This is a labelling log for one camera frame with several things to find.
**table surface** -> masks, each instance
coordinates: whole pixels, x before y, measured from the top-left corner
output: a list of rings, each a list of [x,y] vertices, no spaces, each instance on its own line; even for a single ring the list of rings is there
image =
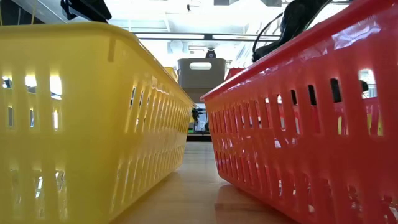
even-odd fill
[[[211,142],[188,142],[183,165],[112,224],[293,224],[217,174]]]

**ceiling light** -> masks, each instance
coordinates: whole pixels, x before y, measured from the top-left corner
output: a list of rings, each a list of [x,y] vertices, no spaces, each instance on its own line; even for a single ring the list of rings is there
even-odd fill
[[[213,35],[214,39],[220,40],[256,40],[256,35]],[[279,36],[261,36],[260,40],[262,41],[277,41],[279,40]]]
[[[201,51],[205,51],[205,49],[207,49],[207,46],[189,46],[188,50],[201,50]]]
[[[140,39],[204,39],[203,34],[136,34]]]

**ceiling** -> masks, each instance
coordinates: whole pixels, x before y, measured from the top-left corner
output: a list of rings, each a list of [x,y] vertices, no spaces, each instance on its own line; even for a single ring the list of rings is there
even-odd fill
[[[68,21],[62,14],[60,0],[13,1],[28,12],[35,9],[35,16],[45,23],[87,22],[80,17]],[[113,16],[109,20],[110,24],[131,32],[151,33],[256,34],[286,6],[283,4],[282,7],[267,7],[261,0],[238,0],[229,6],[215,6],[214,1],[105,0]],[[345,7],[344,4],[327,6],[314,24]],[[275,22],[267,34],[279,35],[277,27]],[[250,42],[173,40],[170,44],[170,40],[142,40],[142,43],[166,67],[176,67],[180,58],[202,58],[208,48],[214,48],[217,57],[233,62],[230,65],[234,67],[247,66],[251,58]],[[184,46],[182,49],[176,48],[181,45]]]

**gray storage bin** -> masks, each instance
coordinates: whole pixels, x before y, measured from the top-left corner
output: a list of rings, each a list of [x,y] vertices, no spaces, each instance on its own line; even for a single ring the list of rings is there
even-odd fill
[[[224,82],[226,61],[222,58],[178,60],[179,84],[187,88],[215,88]]]
[[[212,88],[184,88],[187,95],[191,98],[194,103],[203,103],[200,101],[201,96],[210,92]]]

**red plastic basket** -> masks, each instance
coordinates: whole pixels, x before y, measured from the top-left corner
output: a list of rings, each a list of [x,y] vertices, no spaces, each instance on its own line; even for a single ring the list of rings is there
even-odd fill
[[[301,223],[396,224],[397,87],[398,0],[357,0],[203,96],[218,172]]]
[[[243,68],[230,68],[228,74],[225,77],[225,80],[229,80],[232,78],[234,75],[238,74],[239,72],[242,72]]]

